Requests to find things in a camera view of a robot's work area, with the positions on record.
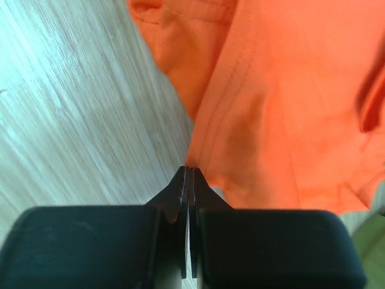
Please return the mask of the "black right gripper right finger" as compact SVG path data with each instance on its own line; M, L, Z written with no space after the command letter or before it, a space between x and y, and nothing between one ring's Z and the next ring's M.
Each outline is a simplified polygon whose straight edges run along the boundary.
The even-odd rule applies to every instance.
M341 219L323 210L231 207L189 170L192 276L199 288L364 288Z

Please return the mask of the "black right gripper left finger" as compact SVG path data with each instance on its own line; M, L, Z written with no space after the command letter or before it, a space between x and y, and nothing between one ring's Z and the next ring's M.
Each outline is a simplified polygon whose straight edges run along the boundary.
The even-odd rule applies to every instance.
M180 288L189 170L144 205L33 207L1 247L2 288Z

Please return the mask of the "orange t-shirt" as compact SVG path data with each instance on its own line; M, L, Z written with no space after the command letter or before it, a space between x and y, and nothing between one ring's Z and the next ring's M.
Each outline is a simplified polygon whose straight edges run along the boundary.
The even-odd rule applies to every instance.
M128 1L238 208L368 210L384 181L383 1Z

